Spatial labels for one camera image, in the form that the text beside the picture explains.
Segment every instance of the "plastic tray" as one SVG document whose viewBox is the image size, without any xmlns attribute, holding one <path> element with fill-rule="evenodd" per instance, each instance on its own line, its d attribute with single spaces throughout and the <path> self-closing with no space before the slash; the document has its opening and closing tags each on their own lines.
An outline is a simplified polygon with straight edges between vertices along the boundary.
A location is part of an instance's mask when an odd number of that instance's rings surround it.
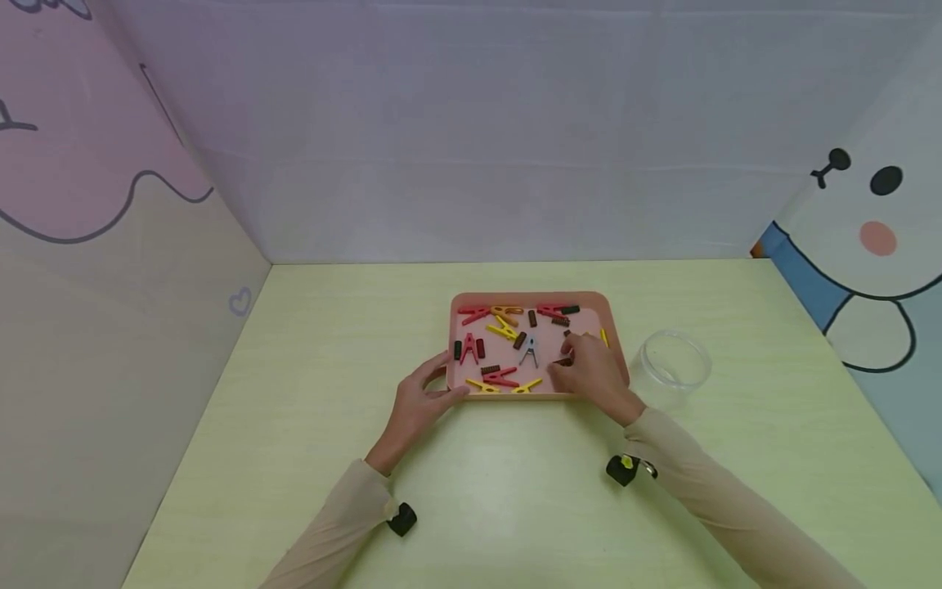
<svg viewBox="0 0 942 589">
<path fill-rule="evenodd" d="M 570 320 L 569 327 L 563 327 L 551 322 L 551 318 L 544 315 L 537 315 L 537 327 L 530 328 L 528 311 L 535 310 L 538 304 L 572 304 L 578 305 L 578 313 L 567 316 Z M 458 309 L 465 306 L 518 306 L 523 307 L 523 315 L 514 315 L 519 326 L 515 327 L 518 333 L 523 331 L 529 335 L 534 335 L 537 342 L 537 361 L 539 367 L 535 367 L 532 357 L 527 357 L 523 365 L 520 365 L 521 354 L 523 350 L 515 350 L 513 342 L 505 339 L 503 336 L 490 332 L 486 329 L 487 325 L 499 327 L 500 324 L 493 315 L 488 315 L 478 319 L 468 325 L 462 325 L 462 321 L 467 319 L 467 315 L 459 315 Z M 447 366 L 448 386 L 455 387 L 466 384 L 465 379 L 473 379 L 483 382 L 480 369 L 491 365 L 500 365 L 502 368 L 517 367 L 517 371 L 505 376 L 508 380 L 516 381 L 520 384 L 527 384 L 538 378 L 543 381 L 531 388 L 530 393 L 511 393 L 512 388 L 501 386 L 499 393 L 484 393 L 473 384 L 469 400 L 495 400 L 495 401 L 547 401 L 547 400 L 566 400 L 571 399 L 573 395 L 569 393 L 558 392 L 553 386 L 549 374 L 546 372 L 553 361 L 561 359 L 560 353 L 563 332 L 569 329 L 574 334 L 589 333 L 600 336 L 600 330 L 605 329 L 609 347 L 615 352 L 615 358 L 618 362 L 618 368 L 622 372 L 622 377 L 627 382 L 628 368 L 625 364 L 625 357 L 622 353 L 622 346 L 618 339 L 618 332 L 615 329 L 615 322 L 611 315 L 609 301 L 598 292 L 464 292 L 456 296 L 451 301 L 451 318 L 449 320 L 448 330 L 448 349 L 454 350 L 456 340 L 463 342 L 466 334 L 470 333 L 477 339 L 484 340 L 485 356 L 478 364 L 475 364 L 471 353 L 464 358 L 463 364 L 452 360 Z"/>
</svg>

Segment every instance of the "hand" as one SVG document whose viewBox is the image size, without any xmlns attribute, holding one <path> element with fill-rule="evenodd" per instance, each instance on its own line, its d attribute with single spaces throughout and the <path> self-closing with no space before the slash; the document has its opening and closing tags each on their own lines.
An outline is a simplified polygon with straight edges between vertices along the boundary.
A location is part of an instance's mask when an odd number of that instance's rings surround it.
<svg viewBox="0 0 942 589">
<path fill-rule="evenodd" d="M 623 428 L 647 408 L 622 380 L 615 354 L 598 337 L 570 334 L 562 342 L 562 353 L 572 356 L 573 365 L 549 365 L 557 389 L 585 397 Z"/>
<path fill-rule="evenodd" d="M 423 362 L 399 383 L 386 429 L 364 459 L 377 472 L 388 477 L 422 434 L 470 392 L 467 386 L 425 390 L 429 383 L 445 374 L 449 358 L 450 352 L 442 352 Z"/>
</svg>

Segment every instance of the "table surface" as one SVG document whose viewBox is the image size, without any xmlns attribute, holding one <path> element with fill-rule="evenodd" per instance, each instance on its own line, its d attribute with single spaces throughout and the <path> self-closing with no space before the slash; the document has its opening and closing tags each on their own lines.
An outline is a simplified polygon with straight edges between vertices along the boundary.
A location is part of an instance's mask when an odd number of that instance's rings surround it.
<svg viewBox="0 0 942 589">
<path fill-rule="evenodd" d="M 870 587 L 936 587 L 942 510 L 768 260 L 276 266 L 126 589 L 254 588 L 447 345 L 468 290 L 598 290 L 626 353 L 666 327 L 709 381 L 675 418 Z M 604 474 L 620 431 L 579 401 L 474 402 L 400 466 L 419 523 L 348 587 L 753 586 L 657 483 Z"/>
</svg>

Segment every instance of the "beige sleeve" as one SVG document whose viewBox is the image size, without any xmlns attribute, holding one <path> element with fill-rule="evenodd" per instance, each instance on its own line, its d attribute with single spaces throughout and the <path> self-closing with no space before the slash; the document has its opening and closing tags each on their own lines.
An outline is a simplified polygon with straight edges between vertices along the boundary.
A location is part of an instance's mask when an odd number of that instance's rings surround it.
<svg viewBox="0 0 942 589">
<path fill-rule="evenodd" d="M 396 513 L 389 479 L 354 461 L 259 589 L 333 589 L 373 528 Z"/>
<path fill-rule="evenodd" d="M 625 453 L 658 470 L 683 504 L 759 586 L 845 589 L 861 584 L 824 548 L 717 464 L 672 419 L 654 409 L 625 428 Z"/>
</svg>

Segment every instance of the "person's right hand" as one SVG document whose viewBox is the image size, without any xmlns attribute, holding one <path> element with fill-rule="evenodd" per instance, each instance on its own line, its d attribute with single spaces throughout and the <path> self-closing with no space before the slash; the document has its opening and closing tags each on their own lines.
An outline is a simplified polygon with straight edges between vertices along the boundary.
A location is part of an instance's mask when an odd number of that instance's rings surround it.
<svg viewBox="0 0 942 589">
<path fill-rule="evenodd" d="M 646 408 L 635 395 L 615 362 L 615 354 L 593 335 L 570 334 L 562 353 L 573 358 L 571 367 L 549 365 L 549 375 L 560 391 L 585 397 L 623 428 L 634 423 Z"/>
</svg>

